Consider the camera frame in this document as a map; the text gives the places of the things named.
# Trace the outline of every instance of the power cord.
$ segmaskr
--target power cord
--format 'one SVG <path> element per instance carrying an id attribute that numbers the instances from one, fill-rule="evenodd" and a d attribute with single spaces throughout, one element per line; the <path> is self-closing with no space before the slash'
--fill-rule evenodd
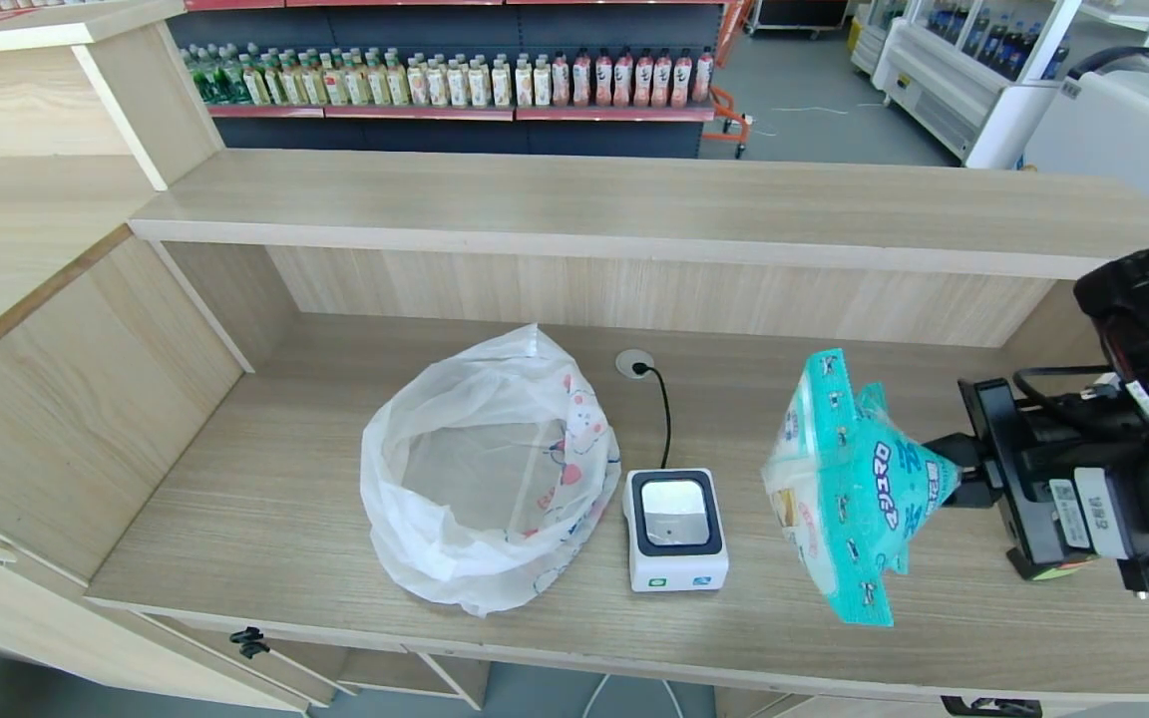
<path id="1" fill-rule="evenodd" d="M 593 697 L 587 700 L 587 704 L 584 705 L 584 718 L 593 711 L 593 703 L 596 703 L 596 696 L 601 695 L 601 689 L 606 687 L 606 682 L 610 680 L 610 673 L 603 674 L 601 677 L 601 682 L 596 685 L 596 690 L 593 690 Z M 668 681 L 662 681 L 662 689 L 668 692 L 668 698 L 671 698 L 671 705 L 677 710 L 677 718 L 685 718 L 685 713 L 680 712 L 680 701 L 677 700 L 676 692 L 671 690 L 671 684 Z"/>
<path id="2" fill-rule="evenodd" d="M 671 404 L 668 403 L 668 385 L 662 380 L 662 373 L 658 369 L 653 368 L 650 364 L 645 362 L 635 362 L 632 364 L 632 371 L 642 376 L 643 373 L 653 373 L 658 380 L 658 392 L 662 394 L 662 417 L 666 423 L 666 435 L 664 438 L 664 443 L 662 445 L 662 461 L 658 463 L 658 468 L 668 468 L 668 455 L 671 453 Z"/>

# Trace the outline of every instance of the checkout counter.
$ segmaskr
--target checkout counter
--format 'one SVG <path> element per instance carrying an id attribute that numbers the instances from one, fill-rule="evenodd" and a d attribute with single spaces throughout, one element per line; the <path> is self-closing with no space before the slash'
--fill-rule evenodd
<path id="1" fill-rule="evenodd" d="M 955 377 L 1093 356 L 1070 280 L 1149 246 L 1149 200 L 1031 172 L 226 149 L 179 11 L 0 29 L 0 651 L 292 712 L 360 689 L 480 708 L 495 661 L 715 685 L 730 718 L 1149 701 L 1149 601 L 1111 564 L 1024 582 L 992 510 L 941 510 L 888 581 L 896 626 L 843 626 L 758 477 L 824 347 L 921 441 L 967 426 Z M 666 368 L 674 463 L 716 477 L 720 592 L 633 594 L 615 514 L 487 619 L 388 581 L 361 429 L 520 322 L 578 360 L 630 469 L 662 446 L 657 396 L 612 360 Z M 242 657 L 247 627 L 272 650 Z"/>

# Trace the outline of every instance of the packaged snack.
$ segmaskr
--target packaged snack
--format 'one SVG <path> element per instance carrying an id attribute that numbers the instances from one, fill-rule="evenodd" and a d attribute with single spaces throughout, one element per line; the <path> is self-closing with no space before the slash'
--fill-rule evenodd
<path id="1" fill-rule="evenodd" d="M 770 503 L 818 590 L 847 624 L 893 626 L 886 569 L 961 482 L 948 460 L 888 419 L 885 389 L 849 386 L 842 350 L 810 356 L 761 469 Z"/>

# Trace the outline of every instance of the gray floor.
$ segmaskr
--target gray floor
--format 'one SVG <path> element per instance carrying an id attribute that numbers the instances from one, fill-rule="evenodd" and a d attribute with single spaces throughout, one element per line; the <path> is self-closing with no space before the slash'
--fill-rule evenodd
<path id="1" fill-rule="evenodd" d="M 854 69 L 842 32 L 740 36 L 716 85 L 753 115 L 743 159 L 958 167 L 958 160 Z M 709 132 L 719 132 L 710 125 Z M 728 160 L 734 142 L 703 140 L 699 156 Z"/>

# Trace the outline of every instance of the white plastic bag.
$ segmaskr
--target white plastic bag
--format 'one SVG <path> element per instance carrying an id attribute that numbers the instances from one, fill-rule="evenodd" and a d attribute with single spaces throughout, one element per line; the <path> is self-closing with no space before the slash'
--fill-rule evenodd
<path id="1" fill-rule="evenodd" d="M 560 577 L 619 481 L 593 387 L 538 324 L 424 369 L 361 433 L 361 500 L 384 570 L 473 616 Z"/>

